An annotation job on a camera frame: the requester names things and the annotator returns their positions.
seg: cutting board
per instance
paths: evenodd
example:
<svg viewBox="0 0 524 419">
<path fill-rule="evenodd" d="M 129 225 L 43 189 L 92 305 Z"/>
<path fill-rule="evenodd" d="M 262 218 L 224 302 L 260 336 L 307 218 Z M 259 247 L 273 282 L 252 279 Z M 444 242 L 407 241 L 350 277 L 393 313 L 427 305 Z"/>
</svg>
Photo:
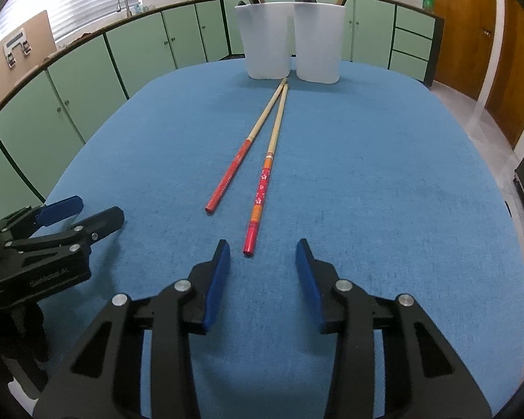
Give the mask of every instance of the cutting board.
<svg viewBox="0 0 524 419">
<path fill-rule="evenodd" d="M 21 46 L 12 51 L 15 65 L 10 69 L 4 56 L 4 43 L 12 38 L 21 28 L 25 30 L 26 38 L 31 46 L 31 52 L 25 56 Z M 40 66 L 46 57 L 56 52 L 56 44 L 49 24 L 49 15 L 46 11 L 38 13 L 17 27 L 0 41 L 0 101 L 7 96 L 18 82 L 33 69 Z"/>
</svg>

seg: blue table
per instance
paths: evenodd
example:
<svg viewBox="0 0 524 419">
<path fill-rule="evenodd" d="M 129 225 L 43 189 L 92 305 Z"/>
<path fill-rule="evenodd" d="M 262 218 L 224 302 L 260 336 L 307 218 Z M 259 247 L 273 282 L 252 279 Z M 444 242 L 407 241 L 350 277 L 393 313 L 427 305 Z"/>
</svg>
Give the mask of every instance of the blue table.
<svg viewBox="0 0 524 419">
<path fill-rule="evenodd" d="M 294 250 L 305 237 L 368 293 L 413 294 L 499 410 L 524 358 L 520 249 L 487 166 L 419 82 L 345 62 L 335 85 L 292 72 L 254 258 L 242 246 L 273 117 L 206 215 L 278 82 L 249 79 L 243 60 L 179 69 L 145 86 L 83 147 L 49 201 L 81 196 L 80 217 L 118 205 L 126 223 L 93 246 L 89 281 L 42 301 L 49 368 L 114 294 L 157 294 L 225 238 L 232 263 L 218 322 L 191 337 L 203 418 L 321 418 L 335 336 L 318 334 L 300 295 Z M 383 401 L 379 375 L 376 414 Z"/>
</svg>

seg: faucet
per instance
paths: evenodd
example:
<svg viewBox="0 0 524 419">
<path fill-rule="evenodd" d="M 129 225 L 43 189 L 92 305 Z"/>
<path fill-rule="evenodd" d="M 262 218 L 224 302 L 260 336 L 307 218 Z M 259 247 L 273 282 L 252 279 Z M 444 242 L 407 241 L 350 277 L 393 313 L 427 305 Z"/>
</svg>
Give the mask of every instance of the faucet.
<svg viewBox="0 0 524 419">
<path fill-rule="evenodd" d="M 128 6 L 128 0 L 124 0 L 124 4 L 126 4 L 126 17 L 129 18 L 132 16 L 132 13 L 130 12 L 130 7 Z M 119 13 L 121 10 L 121 0 L 117 0 L 117 12 Z"/>
</svg>

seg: metal bolt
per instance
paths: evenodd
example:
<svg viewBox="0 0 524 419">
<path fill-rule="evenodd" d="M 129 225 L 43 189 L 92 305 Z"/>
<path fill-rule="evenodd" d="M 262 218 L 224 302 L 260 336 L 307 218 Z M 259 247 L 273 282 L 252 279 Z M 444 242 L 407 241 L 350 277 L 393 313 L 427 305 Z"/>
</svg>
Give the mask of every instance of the metal bolt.
<svg viewBox="0 0 524 419">
<path fill-rule="evenodd" d="M 118 293 L 113 296 L 113 299 L 110 300 L 114 306 L 120 307 L 126 304 L 128 301 L 128 296 L 124 293 Z"/>
<path fill-rule="evenodd" d="M 188 279 L 177 280 L 175 282 L 175 290 L 178 292 L 187 292 L 192 288 L 192 284 Z"/>
<path fill-rule="evenodd" d="M 398 302 L 404 307 L 411 307 L 414 305 L 415 299 L 410 294 L 401 294 L 398 298 Z"/>
<path fill-rule="evenodd" d="M 353 288 L 353 284 L 349 280 L 340 279 L 336 282 L 336 288 L 341 292 L 348 292 Z"/>
</svg>

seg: utensil holder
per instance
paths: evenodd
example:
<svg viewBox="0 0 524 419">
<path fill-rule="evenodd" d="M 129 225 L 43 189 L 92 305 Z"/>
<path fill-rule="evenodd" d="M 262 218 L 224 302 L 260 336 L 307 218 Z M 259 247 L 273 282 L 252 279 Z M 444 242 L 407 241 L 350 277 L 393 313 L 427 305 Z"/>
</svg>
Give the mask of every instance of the utensil holder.
<svg viewBox="0 0 524 419">
<path fill-rule="evenodd" d="M 291 72 L 287 46 L 287 21 L 291 2 L 235 7 L 245 49 L 246 71 L 253 79 L 282 79 Z"/>
<path fill-rule="evenodd" d="M 293 3 L 297 77 L 307 82 L 340 79 L 345 6 Z"/>
</svg>

